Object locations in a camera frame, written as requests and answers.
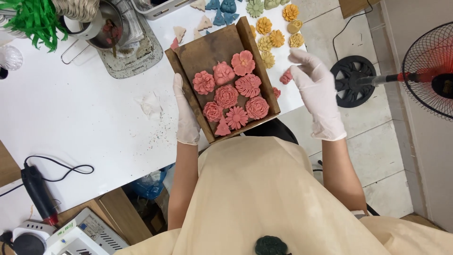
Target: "wooden tray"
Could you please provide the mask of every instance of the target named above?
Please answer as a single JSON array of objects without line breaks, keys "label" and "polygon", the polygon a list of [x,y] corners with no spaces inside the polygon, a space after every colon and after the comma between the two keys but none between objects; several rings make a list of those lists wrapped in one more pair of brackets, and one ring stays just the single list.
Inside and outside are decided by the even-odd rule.
[{"label": "wooden tray", "polygon": [[[249,122],[245,127],[238,130],[231,130],[231,134],[226,136],[215,135],[217,122],[208,122],[203,116],[203,108],[207,102],[214,101],[215,90],[219,86],[214,87],[214,91],[208,95],[200,95],[193,89],[192,80],[196,73],[206,70],[213,74],[212,67],[217,62],[226,61],[231,66],[231,59],[234,54],[240,53],[243,50],[248,50],[252,53],[255,60],[255,69],[253,74],[261,79],[260,94],[269,104],[269,112],[266,117],[253,120],[249,118]],[[276,117],[280,113],[280,107],[277,99],[274,96],[272,85],[267,76],[266,68],[261,60],[260,51],[256,46],[249,23],[246,17],[241,17],[236,25],[229,25],[219,29],[213,33],[207,34],[197,40],[176,48],[174,51],[168,49],[165,51],[171,66],[175,73],[181,74],[183,78],[183,91],[192,107],[193,113],[200,124],[209,143],[223,141],[230,137],[236,136],[248,129],[251,129],[269,119]],[[236,76],[228,84],[233,84],[239,78]],[[245,103],[249,100],[239,94],[238,104],[245,110]]]}]

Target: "gloved hand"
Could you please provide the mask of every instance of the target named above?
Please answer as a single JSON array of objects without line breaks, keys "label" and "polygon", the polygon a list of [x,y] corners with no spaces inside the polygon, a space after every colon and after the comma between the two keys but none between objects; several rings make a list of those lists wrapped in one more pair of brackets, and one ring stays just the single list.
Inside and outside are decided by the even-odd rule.
[{"label": "gloved hand", "polygon": [[179,110],[176,139],[181,143],[197,145],[200,140],[200,125],[184,96],[183,78],[180,74],[174,74],[173,91]]},{"label": "gloved hand", "polygon": [[336,141],[346,137],[337,106],[335,78],[319,58],[301,49],[291,49],[288,59],[300,96],[313,116],[312,137]]}]

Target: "white table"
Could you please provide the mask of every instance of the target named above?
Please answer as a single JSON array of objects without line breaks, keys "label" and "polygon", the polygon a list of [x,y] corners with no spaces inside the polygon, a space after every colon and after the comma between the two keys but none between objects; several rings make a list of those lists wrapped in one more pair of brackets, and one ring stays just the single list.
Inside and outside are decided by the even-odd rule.
[{"label": "white table", "polygon": [[[246,15],[255,25],[257,19],[246,13],[246,4],[237,1],[237,13]],[[303,102],[294,82],[279,82],[291,65],[287,60],[288,22],[282,17],[282,9],[279,6],[262,16],[270,18],[272,28],[280,29],[286,39],[284,46],[272,49],[276,65],[268,69],[271,83],[282,91],[278,103],[283,114],[303,106]],[[216,12],[203,13],[185,6],[149,24],[162,48],[168,49],[175,37],[173,26],[187,29],[181,44],[187,43],[193,40],[193,29],[204,14],[213,18]],[[217,29],[220,27],[214,26],[209,31]],[[47,183],[52,196],[61,202],[59,211],[136,180],[176,158],[178,109],[172,90],[174,73],[165,54],[142,74],[118,80],[107,73],[92,47],[72,64],[64,65],[60,55],[73,41],[59,42],[56,53],[47,53],[44,46],[35,49],[28,39],[14,40],[10,44],[22,52],[24,64],[0,81],[0,139],[19,166],[27,156],[39,154],[71,166],[91,164],[95,168],[91,175],[71,173],[63,181]],[[86,45],[79,42],[67,57],[75,56]],[[152,92],[160,97],[160,121],[148,120],[134,101]],[[207,146],[202,134],[199,149]],[[32,158],[30,163],[48,179],[60,178],[66,172],[46,160]],[[1,187],[0,194],[20,183]],[[0,204],[2,231],[29,218],[41,220],[24,187],[1,197]]]}]

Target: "electric fan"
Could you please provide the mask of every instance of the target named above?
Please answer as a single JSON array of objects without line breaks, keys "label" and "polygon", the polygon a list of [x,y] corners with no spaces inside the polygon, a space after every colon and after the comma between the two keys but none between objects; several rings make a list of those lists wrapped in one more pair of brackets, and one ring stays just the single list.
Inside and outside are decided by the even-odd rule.
[{"label": "electric fan", "polygon": [[357,107],[378,84],[399,81],[428,112],[453,122],[453,22],[418,38],[407,51],[400,74],[376,76],[372,63],[361,56],[345,57],[330,71],[340,107]]}]

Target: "beige apron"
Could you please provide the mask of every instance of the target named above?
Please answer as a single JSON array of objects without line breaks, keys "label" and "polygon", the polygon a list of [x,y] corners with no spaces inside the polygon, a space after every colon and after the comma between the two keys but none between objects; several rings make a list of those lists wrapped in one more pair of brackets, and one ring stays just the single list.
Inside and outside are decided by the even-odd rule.
[{"label": "beige apron", "polygon": [[453,254],[453,235],[389,217],[360,221],[313,177],[301,146],[234,137],[198,160],[184,224],[115,255],[253,255],[279,237],[293,255]]}]

